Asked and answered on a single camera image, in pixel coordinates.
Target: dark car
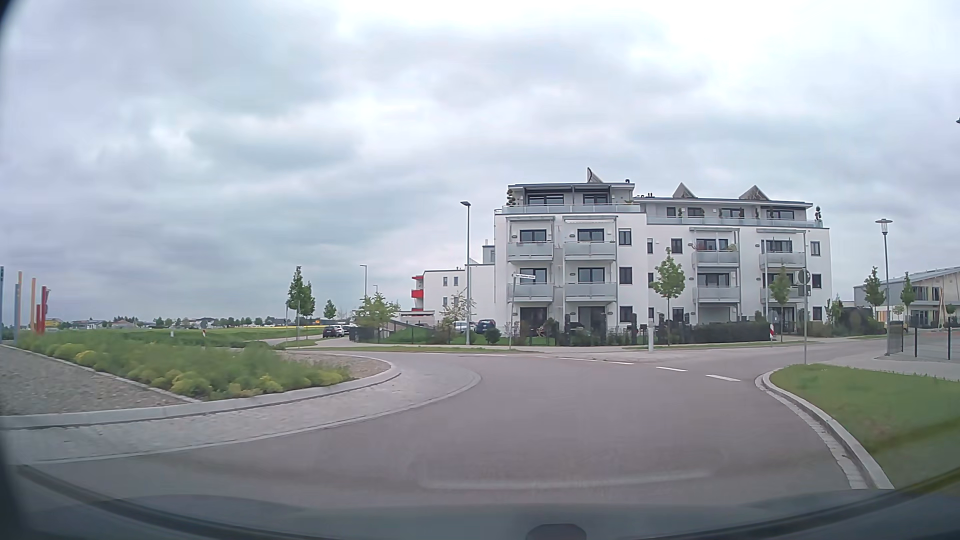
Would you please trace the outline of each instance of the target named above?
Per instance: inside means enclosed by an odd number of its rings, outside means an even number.
[[[473,329],[473,331],[477,333],[483,333],[487,331],[487,329],[491,328],[496,328],[496,321],[493,319],[480,319],[477,321],[476,327]]]

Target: hedge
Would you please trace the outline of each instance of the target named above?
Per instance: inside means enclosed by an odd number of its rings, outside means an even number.
[[[24,331],[18,346],[204,400],[329,386],[351,379],[347,368],[320,368],[287,361],[263,342],[234,352],[145,343],[110,330],[44,335]]]

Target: grass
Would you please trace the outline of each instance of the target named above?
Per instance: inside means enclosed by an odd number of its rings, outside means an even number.
[[[771,381],[843,425],[897,487],[960,467],[960,382],[824,364]]]
[[[510,351],[506,347],[502,349],[488,349],[485,347],[443,347],[431,345],[383,345],[368,346],[357,345],[356,347],[318,347],[316,351],[356,351],[356,352],[377,352],[377,353],[450,353],[457,355],[459,353],[524,353],[529,351]]]
[[[346,368],[286,361],[259,341],[236,352],[148,342],[144,337],[135,331],[113,330],[22,332],[19,347],[203,400],[245,398],[350,379]]]

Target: asphalt road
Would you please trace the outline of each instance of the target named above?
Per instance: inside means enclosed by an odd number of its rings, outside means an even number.
[[[874,350],[882,343],[834,342],[811,345],[809,358]],[[227,495],[320,508],[739,504],[849,487],[817,434],[754,385],[803,361],[802,347],[364,354],[401,367],[452,363],[482,380],[339,428],[43,470],[114,497]]]

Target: lamp post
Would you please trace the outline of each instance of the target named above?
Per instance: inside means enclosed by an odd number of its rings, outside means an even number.
[[[363,266],[363,297],[367,298],[367,265],[361,264]]]
[[[887,275],[887,292],[885,296],[887,297],[887,333],[890,333],[890,316],[893,315],[893,312],[890,311],[890,259],[887,256],[887,226],[894,222],[892,219],[877,219],[877,223],[880,224],[880,231],[883,233],[883,270]]]
[[[464,272],[467,274],[467,345],[470,344],[470,201],[460,201],[460,204],[467,207],[467,265],[464,266]]]

